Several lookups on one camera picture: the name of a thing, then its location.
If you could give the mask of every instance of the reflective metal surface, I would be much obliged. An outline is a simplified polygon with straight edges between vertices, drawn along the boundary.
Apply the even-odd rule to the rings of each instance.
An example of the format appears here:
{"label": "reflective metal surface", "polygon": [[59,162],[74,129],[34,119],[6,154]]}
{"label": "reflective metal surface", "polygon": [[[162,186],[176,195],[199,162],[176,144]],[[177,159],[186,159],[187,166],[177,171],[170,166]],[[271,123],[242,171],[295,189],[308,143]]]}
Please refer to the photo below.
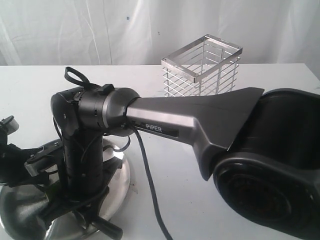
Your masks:
{"label": "reflective metal surface", "polygon": [[[114,152],[111,148],[103,153],[104,161],[116,156],[123,160],[122,169],[118,169],[109,183],[110,192],[105,198],[99,216],[109,220],[121,207],[130,185],[130,167],[123,152]],[[0,193],[0,223],[15,240],[79,240],[95,233],[90,226],[84,230],[77,225],[76,218],[68,213],[52,222],[48,231],[37,224],[36,215],[48,203],[44,193],[33,185],[10,188],[2,187]]]}

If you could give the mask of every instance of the circular metal base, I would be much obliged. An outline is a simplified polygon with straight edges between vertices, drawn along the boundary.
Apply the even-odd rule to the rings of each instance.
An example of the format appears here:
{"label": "circular metal base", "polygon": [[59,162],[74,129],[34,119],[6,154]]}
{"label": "circular metal base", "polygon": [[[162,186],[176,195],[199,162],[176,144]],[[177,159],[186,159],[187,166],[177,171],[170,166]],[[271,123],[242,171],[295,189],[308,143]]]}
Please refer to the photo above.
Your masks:
{"label": "circular metal base", "polygon": [[[103,139],[104,146],[110,144]],[[123,165],[111,179],[108,185],[110,192],[101,206],[99,216],[106,220],[121,207],[131,179],[130,167],[123,152],[114,152],[111,148],[103,152],[104,161],[114,156],[122,159]],[[0,223],[15,240],[79,240],[97,232],[93,226],[88,229],[80,227],[71,212],[54,220],[49,230],[44,231],[38,225],[36,215],[47,203],[45,194],[33,185],[13,188],[4,186],[0,193]]]}

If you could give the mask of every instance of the white table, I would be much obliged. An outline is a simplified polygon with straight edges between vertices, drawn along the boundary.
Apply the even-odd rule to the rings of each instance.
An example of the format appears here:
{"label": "white table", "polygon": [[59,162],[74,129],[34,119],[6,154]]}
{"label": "white table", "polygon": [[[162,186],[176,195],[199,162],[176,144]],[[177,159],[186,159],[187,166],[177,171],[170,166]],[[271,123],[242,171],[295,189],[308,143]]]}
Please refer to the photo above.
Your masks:
{"label": "white table", "polygon": [[[159,65],[74,66],[90,81],[129,87],[142,97],[163,96]],[[0,118],[14,115],[20,129],[9,142],[34,148],[57,138],[50,99],[74,87],[64,79],[64,66],[0,66]],[[236,88],[296,88],[320,94],[320,81],[304,64],[240,65]],[[213,180],[204,181],[190,146],[142,133],[163,220],[175,240],[292,240],[292,236],[252,223],[220,197]],[[112,137],[122,145],[126,139]],[[132,185],[123,207],[111,219],[123,229],[123,240],[165,239],[155,218],[137,139],[126,150]],[[11,239],[0,229],[0,239]],[[106,239],[102,233],[91,240]]]}

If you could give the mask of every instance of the robotic arm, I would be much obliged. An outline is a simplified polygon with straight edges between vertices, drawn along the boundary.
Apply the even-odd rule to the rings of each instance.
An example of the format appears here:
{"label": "robotic arm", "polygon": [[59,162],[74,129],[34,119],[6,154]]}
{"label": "robotic arm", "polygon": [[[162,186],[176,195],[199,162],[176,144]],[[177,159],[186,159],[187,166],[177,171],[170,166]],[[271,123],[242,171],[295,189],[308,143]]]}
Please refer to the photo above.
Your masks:
{"label": "robotic arm", "polygon": [[[108,183],[122,165],[119,159],[103,162],[102,136],[125,137],[136,128],[192,145],[203,179],[213,174],[224,200],[245,218],[319,239],[318,95],[292,89],[263,95],[250,87],[214,96],[141,98],[130,88],[90,83],[70,67],[65,78],[79,86],[51,99],[63,158],[37,158],[57,164],[61,185],[38,215],[43,228],[72,211],[80,225],[121,238],[119,227],[98,217]],[[25,163],[29,173],[37,172],[34,162]]]}

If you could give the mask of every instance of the metal wire basket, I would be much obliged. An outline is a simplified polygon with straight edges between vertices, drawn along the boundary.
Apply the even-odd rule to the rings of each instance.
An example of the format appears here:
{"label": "metal wire basket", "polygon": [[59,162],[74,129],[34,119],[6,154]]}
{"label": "metal wire basket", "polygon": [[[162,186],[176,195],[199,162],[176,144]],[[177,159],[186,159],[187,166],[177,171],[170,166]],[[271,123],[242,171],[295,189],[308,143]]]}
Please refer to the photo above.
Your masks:
{"label": "metal wire basket", "polygon": [[161,60],[167,97],[232,91],[242,47],[205,35]]}

